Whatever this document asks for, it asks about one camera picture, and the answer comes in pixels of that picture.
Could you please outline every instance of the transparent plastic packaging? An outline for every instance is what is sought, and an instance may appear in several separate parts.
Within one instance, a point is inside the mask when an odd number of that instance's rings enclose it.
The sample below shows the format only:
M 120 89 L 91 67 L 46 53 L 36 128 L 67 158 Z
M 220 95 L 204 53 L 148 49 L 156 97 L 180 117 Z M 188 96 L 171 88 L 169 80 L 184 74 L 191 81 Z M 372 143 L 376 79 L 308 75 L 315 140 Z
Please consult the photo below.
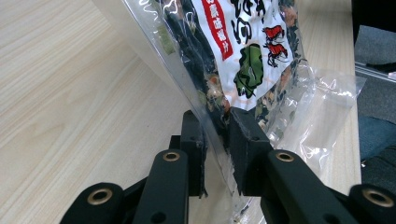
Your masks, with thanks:
M 251 214 L 260 213 L 249 209 L 257 200 L 236 193 L 233 163 L 225 143 L 231 106 L 254 110 L 255 120 L 274 148 L 299 154 L 320 175 L 349 109 L 356 104 L 364 80 L 309 66 L 304 58 L 293 0 L 122 1 L 205 127 L 233 195 L 230 222 L 250 223 Z M 213 23 L 216 29 L 222 27 L 228 32 L 228 36 L 218 35 L 222 42 L 216 42 L 216 35 L 213 38 L 207 35 L 214 28 L 210 30 L 206 27 L 210 22 L 202 20 L 207 13 L 203 8 L 205 4 L 221 7 L 224 18 L 235 14 L 232 21 Z M 241 19 L 246 18 L 246 13 L 252 15 L 250 27 Z M 260 24 L 260 21 L 264 27 L 253 29 L 253 22 Z M 226 47 L 235 42 L 233 34 L 236 33 L 243 37 L 237 41 L 243 47 L 227 54 Z M 264 38 L 255 40 L 257 33 Z M 222 51 L 214 48 L 215 44 L 223 48 Z M 236 59 L 227 61 L 227 57 L 231 59 L 235 55 Z M 240 65 L 235 70 L 237 73 L 224 79 L 221 71 L 229 71 L 227 67 L 232 69 L 235 65 Z M 227 90 L 232 85 L 235 91 Z

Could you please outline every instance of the green leaf illustration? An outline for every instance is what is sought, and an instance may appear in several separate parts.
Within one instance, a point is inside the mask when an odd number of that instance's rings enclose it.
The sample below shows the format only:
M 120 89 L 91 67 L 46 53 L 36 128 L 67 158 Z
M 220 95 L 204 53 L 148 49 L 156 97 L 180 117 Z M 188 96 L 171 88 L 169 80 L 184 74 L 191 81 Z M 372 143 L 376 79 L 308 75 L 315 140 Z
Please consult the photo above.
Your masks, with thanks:
M 242 57 L 239 60 L 241 69 L 236 73 L 233 82 L 238 90 L 238 95 L 246 95 L 249 99 L 253 91 L 262 84 L 262 52 L 258 44 L 251 44 L 241 49 Z

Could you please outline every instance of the light wood surface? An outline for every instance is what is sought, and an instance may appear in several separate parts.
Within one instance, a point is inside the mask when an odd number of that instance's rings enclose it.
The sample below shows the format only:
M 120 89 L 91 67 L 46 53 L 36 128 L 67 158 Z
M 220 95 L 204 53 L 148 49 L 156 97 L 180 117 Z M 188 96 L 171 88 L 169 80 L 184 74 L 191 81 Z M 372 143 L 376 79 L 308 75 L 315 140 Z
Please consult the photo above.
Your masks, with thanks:
M 299 10 L 308 61 L 354 74 L 350 1 Z M 0 223 L 57 223 L 88 186 L 131 186 L 187 109 L 91 1 L 0 0 Z M 357 125 L 355 106 L 323 177 L 344 193 L 360 182 Z M 212 154 L 207 164 L 217 193 L 191 200 L 191 223 L 227 220 Z

